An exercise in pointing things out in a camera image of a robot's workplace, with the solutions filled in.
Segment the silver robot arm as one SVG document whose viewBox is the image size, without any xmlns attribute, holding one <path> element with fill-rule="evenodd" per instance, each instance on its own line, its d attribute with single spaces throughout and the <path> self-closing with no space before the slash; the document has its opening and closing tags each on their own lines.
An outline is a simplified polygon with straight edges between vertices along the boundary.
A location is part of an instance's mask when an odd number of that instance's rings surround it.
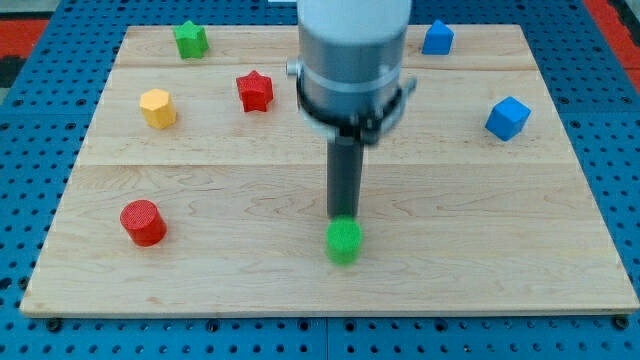
<svg viewBox="0 0 640 360">
<path fill-rule="evenodd" d="M 330 142 L 375 145 L 402 118 L 399 83 L 411 0 L 299 0 L 299 51 L 287 63 L 300 114 Z"/>
</svg>

